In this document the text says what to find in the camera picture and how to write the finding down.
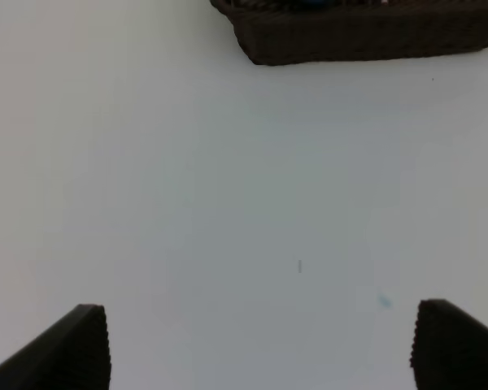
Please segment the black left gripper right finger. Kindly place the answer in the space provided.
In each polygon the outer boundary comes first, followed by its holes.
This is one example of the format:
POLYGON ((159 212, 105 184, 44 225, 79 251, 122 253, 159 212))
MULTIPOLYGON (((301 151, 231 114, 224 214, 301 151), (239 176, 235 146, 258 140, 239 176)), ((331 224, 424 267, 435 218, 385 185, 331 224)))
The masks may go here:
POLYGON ((418 389, 488 389, 488 327, 447 300, 421 301, 410 367, 418 389))

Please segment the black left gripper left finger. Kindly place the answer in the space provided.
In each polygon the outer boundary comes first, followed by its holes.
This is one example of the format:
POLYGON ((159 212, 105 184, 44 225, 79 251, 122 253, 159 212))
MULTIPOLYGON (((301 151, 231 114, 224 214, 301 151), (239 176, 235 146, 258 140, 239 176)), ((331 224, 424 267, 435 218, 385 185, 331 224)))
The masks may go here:
POLYGON ((107 390, 111 354, 102 305, 80 304, 0 364, 0 389, 107 390))

